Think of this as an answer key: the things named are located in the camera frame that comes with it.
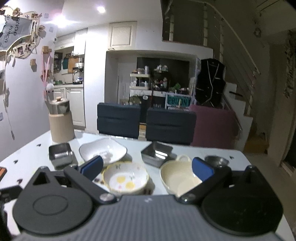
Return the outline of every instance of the chair backrest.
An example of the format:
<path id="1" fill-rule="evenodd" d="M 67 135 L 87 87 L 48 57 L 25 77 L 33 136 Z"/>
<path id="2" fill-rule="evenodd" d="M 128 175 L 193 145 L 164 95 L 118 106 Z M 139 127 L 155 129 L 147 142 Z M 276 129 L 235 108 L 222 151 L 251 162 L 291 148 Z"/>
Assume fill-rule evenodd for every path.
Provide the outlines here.
<path id="1" fill-rule="evenodd" d="M 149 108 L 146 139 L 172 144 L 190 145 L 193 140 L 196 115 L 183 110 Z"/>
<path id="2" fill-rule="evenodd" d="M 139 106 L 99 103 L 97 111 L 97 129 L 99 133 L 138 138 Z"/>
<path id="3" fill-rule="evenodd" d="M 206 106 L 191 105 L 196 113 L 192 146 L 233 149 L 238 126 L 235 112 Z"/>

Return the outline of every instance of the pink chair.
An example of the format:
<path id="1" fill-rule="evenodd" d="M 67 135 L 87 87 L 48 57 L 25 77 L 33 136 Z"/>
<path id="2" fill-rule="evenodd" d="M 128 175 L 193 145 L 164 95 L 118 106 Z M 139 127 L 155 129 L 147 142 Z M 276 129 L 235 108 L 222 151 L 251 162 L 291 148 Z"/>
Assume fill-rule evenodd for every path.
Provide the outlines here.
<path id="1" fill-rule="evenodd" d="M 196 124 L 191 146 L 233 149 L 239 127 L 235 112 L 206 106 L 191 105 Z"/>

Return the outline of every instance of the white table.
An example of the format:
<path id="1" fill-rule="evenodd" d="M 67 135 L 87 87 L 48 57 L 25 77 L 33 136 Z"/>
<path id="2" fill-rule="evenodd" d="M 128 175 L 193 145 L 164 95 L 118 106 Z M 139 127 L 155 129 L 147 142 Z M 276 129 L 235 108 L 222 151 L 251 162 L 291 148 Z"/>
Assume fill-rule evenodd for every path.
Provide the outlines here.
<path id="1" fill-rule="evenodd" d="M 84 163 L 78 151 L 79 147 L 84 143 L 105 138 L 105 136 L 87 134 L 83 132 L 75 132 L 75 135 L 76 138 L 70 141 L 69 144 L 79 164 Z M 120 138 L 117 138 L 116 140 L 127 147 L 127 153 L 129 155 L 129 158 L 131 158 L 133 162 L 138 162 L 145 166 L 153 183 L 155 184 L 153 195 L 167 194 L 160 180 L 159 169 L 146 165 L 142 161 L 141 150 L 144 149 L 144 147 L 146 147 L 148 144 L 150 144 L 150 142 Z M 48 154 L 48 147 L 53 144 L 55 143 L 52 141 L 49 131 L 4 159 L 0 163 L 0 166 L 7 168 L 7 173 L 0 182 L 0 188 L 17 185 L 17 180 L 20 178 L 22 178 L 22 183 L 20 184 L 20 186 L 24 188 L 32 175 L 40 166 L 48 166 L 51 171 L 54 171 L 54 167 L 49 160 Z M 246 166 L 250 165 L 250 162 L 247 160 L 247 158 L 240 151 L 236 150 L 196 148 L 179 145 L 172 146 L 174 154 L 186 154 L 190 158 L 200 157 L 203 159 L 207 155 L 218 155 L 224 157 L 229 160 L 229 166 L 232 170 L 244 170 Z M 18 235 L 20 232 L 12 217 L 12 207 L 14 203 L 15 200 L 7 203 L 5 205 L 5 210 L 8 214 L 8 227 L 10 232 L 14 235 Z M 285 241 L 295 241 L 284 215 L 281 219 L 276 233 Z"/>

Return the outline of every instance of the white kitchen cabinet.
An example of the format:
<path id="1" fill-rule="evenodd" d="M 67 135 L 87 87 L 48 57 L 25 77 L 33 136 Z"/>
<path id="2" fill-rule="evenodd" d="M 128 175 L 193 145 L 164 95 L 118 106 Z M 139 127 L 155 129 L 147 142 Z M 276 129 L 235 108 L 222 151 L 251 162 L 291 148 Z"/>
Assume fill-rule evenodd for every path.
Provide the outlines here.
<path id="1" fill-rule="evenodd" d="M 137 22 L 110 23 L 108 32 L 109 50 L 135 48 Z"/>
<path id="2" fill-rule="evenodd" d="M 54 88 L 54 99 L 57 97 L 66 99 L 66 88 Z"/>
<path id="3" fill-rule="evenodd" d="M 87 28 L 79 30 L 75 33 L 74 39 L 74 55 L 82 55 L 85 53 Z"/>
<path id="4" fill-rule="evenodd" d="M 67 99 L 70 101 L 73 124 L 85 126 L 83 88 L 67 88 Z"/>
<path id="5" fill-rule="evenodd" d="M 62 37 L 58 37 L 54 45 L 54 50 L 64 49 L 74 46 L 75 34 L 67 34 Z"/>

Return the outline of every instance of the metal canister lid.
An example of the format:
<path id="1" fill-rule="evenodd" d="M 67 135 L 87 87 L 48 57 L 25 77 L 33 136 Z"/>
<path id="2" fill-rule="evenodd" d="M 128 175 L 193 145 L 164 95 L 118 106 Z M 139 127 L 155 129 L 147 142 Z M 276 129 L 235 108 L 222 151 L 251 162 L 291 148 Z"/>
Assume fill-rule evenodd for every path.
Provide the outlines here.
<path id="1" fill-rule="evenodd" d="M 70 101 L 62 97 L 57 97 L 50 102 L 50 114 L 66 114 L 70 111 Z"/>

